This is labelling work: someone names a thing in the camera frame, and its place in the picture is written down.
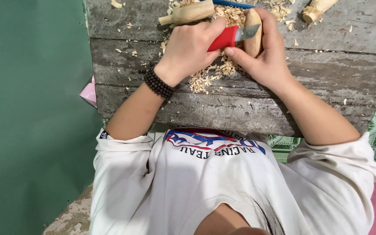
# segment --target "green wall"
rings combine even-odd
[[[39,235],[88,186],[102,124],[80,0],[0,1],[0,235]]]

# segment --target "red knife handle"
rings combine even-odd
[[[208,51],[215,51],[227,46],[234,47],[234,37],[236,36],[237,29],[237,25],[225,28],[208,48]]]

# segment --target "hair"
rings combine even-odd
[[[251,198],[251,200],[257,205],[255,211],[258,221],[265,226],[262,229],[265,229],[271,235],[285,235],[284,227],[268,199],[265,197],[264,208],[255,199]]]

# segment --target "white sweatshirt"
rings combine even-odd
[[[128,141],[101,130],[97,141],[91,235],[192,235],[221,203],[264,228],[254,200],[272,206],[287,235],[366,235],[373,224],[368,133],[334,146],[303,141],[286,164],[267,144],[223,130]]]

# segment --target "person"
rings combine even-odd
[[[262,54],[224,51],[284,102],[305,140],[281,164],[249,134],[184,126],[145,134],[165,99],[143,83],[97,137],[90,234],[368,234],[369,134],[290,74],[274,15],[252,10],[262,19]],[[175,87],[210,66],[221,52],[207,49],[225,26],[219,18],[175,27],[154,73]]]

